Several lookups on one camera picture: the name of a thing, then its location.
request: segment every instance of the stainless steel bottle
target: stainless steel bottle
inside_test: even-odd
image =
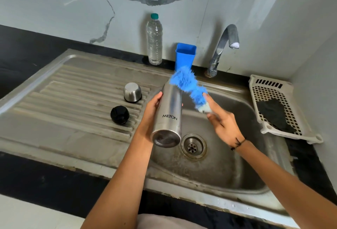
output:
[[[174,147],[181,141],[182,91],[167,81],[162,92],[151,139],[157,146]]]

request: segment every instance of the black cloth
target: black cloth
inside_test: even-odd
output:
[[[259,112],[279,130],[289,133],[296,132],[285,120],[284,106],[278,99],[258,101],[256,104]]]

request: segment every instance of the person's right arm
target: person's right arm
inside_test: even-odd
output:
[[[208,114],[217,135],[231,147],[242,142],[243,137],[235,117],[223,110],[208,94],[204,94],[212,111]],[[337,228],[337,206],[303,184],[297,177],[260,152],[246,140],[235,149],[259,174],[276,198],[300,228]]]

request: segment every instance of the black bottle stopper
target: black bottle stopper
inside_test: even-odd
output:
[[[129,119],[129,111],[124,106],[114,107],[110,112],[111,119],[116,124],[124,124]]]

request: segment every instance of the finger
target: finger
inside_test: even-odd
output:
[[[151,105],[156,105],[158,103],[158,101],[160,100],[160,98],[162,97],[163,95],[163,92],[160,91],[158,92],[150,101],[149,101],[149,104]]]
[[[213,125],[215,132],[218,132],[221,128],[223,128],[220,121],[217,119],[216,115],[209,113],[207,114],[207,118]]]
[[[214,112],[214,113],[216,113],[219,117],[220,117],[220,119],[224,119],[224,118],[226,118],[227,117],[227,112],[224,110],[224,109],[222,109],[213,99],[212,99],[212,97],[209,95],[209,94],[207,94],[207,93],[203,93],[203,96],[204,96],[204,98],[206,99],[206,101],[208,102],[208,104],[209,104],[209,106],[210,106],[210,108],[211,108],[211,110]]]

